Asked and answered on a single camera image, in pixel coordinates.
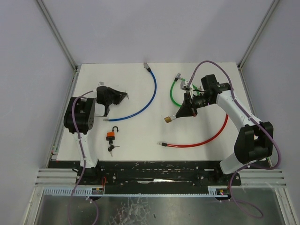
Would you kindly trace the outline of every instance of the green cable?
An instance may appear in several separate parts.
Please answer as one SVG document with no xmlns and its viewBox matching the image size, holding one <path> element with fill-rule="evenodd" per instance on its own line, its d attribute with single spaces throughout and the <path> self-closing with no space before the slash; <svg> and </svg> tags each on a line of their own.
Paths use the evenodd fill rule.
<svg viewBox="0 0 300 225">
<path fill-rule="evenodd" d="M 172 86 L 171 86 L 171 89 L 170 89 L 170 98 L 172 100 L 172 102 L 177 105 L 178 107 L 181 107 L 180 104 L 178 104 L 175 99 L 173 98 L 173 88 L 174 88 L 174 85 L 175 85 L 176 81 L 173 81 L 172 83 Z"/>
</svg>

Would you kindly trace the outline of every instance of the key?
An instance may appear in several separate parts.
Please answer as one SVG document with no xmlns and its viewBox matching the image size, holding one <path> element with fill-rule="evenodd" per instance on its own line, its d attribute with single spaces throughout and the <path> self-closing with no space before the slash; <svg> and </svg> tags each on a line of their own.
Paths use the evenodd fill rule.
<svg viewBox="0 0 300 225">
<path fill-rule="evenodd" d="M 120 146 L 118 146 L 118 145 L 110 145 L 109 147 L 108 147 L 108 151 L 109 151 L 109 153 L 111 154 L 111 156 L 113 157 L 113 149 L 114 148 L 117 148 L 117 147 L 120 147 Z"/>
</svg>

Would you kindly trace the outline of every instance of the gray wall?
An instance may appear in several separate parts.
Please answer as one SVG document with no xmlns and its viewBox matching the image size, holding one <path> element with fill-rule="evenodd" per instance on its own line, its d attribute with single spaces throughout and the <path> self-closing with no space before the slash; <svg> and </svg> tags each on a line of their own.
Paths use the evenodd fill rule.
<svg viewBox="0 0 300 225">
<path fill-rule="evenodd" d="M 0 2 L 0 218 L 19 224 L 72 70 L 33 0 Z"/>
<path fill-rule="evenodd" d="M 279 4 L 244 68 L 257 115 L 274 125 L 296 211 L 300 212 L 300 1 Z"/>
<path fill-rule="evenodd" d="M 238 62 L 272 0 L 44 0 L 78 64 Z"/>
</svg>

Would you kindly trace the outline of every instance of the metal floor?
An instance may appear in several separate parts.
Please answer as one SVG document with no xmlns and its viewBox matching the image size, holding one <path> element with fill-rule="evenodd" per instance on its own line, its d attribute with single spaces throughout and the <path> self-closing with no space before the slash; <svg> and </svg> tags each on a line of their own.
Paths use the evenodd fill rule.
<svg viewBox="0 0 300 225">
<path fill-rule="evenodd" d="M 250 201 L 263 212 L 263 219 L 245 215 L 234 202 L 194 197 L 102 197 L 98 225 L 282 225 L 281 210 L 273 189 L 234 189 L 235 197 Z M 37 225 L 67 225 L 70 197 L 43 196 Z M 90 225 L 96 208 L 85 198 L 72 199 L 73 225 Z"/>
</svg>

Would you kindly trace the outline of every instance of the blue cable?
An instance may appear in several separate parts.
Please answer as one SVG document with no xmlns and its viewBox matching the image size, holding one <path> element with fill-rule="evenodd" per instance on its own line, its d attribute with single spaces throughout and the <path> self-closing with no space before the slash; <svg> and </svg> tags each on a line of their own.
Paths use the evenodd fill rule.
<svg viewBox="0 0 300 225">
<path fill-rule="evenodd" d="M 155 97 L 155 95 L 156 95 L 157 84 L 156 84 L 155 76 L 154 76 L 153 72 L 151 71 L 151 69 L 149 68 L 149 69 L 147 69 L 147 70 L 148 70 L 148 72 L 152 75 L 152 78 L 153 78 L 153 81 L 154 81 L 154 93 L 153 93 L 152 98 L 150 99 L 150 101 L 147 103 L 147 105 L 146 105 L 143 109 L 141 109 L 140 111 L 138 111 L 138 112 L 136 112 L 136 113 L 134 113 L 134 114 L 132 114 L 132 115 L 130 115 L 130 116 L 126 116 L 126 117 L 122 117 L 122 118 L 117 118 L 117 119 L 109 119 L 108 121 L 113 122 L 113 121 L 127 120 L 127 119 L 129 119 L 129 118 L 132 118 L 132 117 L 134 117 L 134 116 L 140 114 L 142 111 L 144 111 L 145 109 L 148 108 L 148 106 L 151 104 L 151 102 L 153 101 L 153 99 L 154 99 L 154 97 Z"/>
</svg>

